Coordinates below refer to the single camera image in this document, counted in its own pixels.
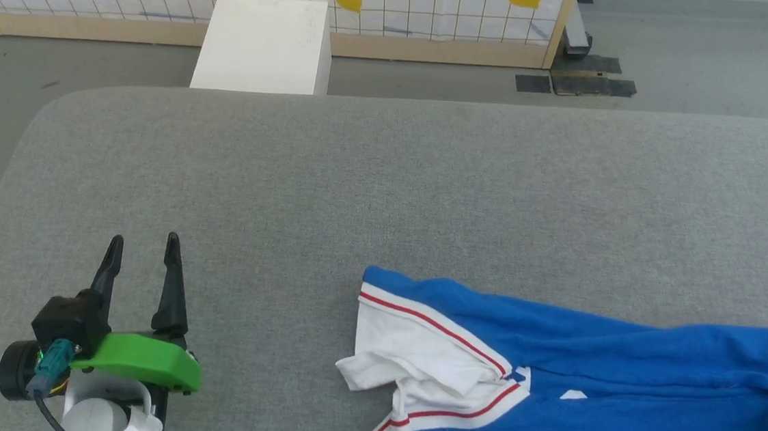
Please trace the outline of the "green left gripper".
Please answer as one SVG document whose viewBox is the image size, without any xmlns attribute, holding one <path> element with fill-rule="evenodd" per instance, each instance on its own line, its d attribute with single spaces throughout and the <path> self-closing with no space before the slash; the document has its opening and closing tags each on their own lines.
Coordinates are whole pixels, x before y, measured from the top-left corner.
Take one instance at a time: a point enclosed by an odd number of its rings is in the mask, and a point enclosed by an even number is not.
<svg viewBox="0 0 768 431">
<path fill-rule="evenodd" d="M 121 269 L 124 245 L 122 235 L 111 238 L 92 280 L 90 289 L 101 297 L 103 308 L 111 305 L 113 283 Z M 163 289 L 152 317 L 153 333 L 161 338 L 184 338 L 189 329 L 180 247 L 178 234 L 170 232 L 165 246 Z M 44 363 L 46 352 L 47 349 L 39 347 L 35 340 L 15 341 L 7 346 L 0 359 L 0 392 L 5 399 L 30 400 L 28 384 Z M 77 385 L 78 378 L 72 374 L 79 372 L 102 372 L 186 394 L 198 392 L 202 378 L 201 365 L 184 347 L 136 333 L 108 334 L 94 355 L 71 358 L 58 377 L 48 382 L 50 394 L 63 395 L 70 383 Z"/>
</svg>

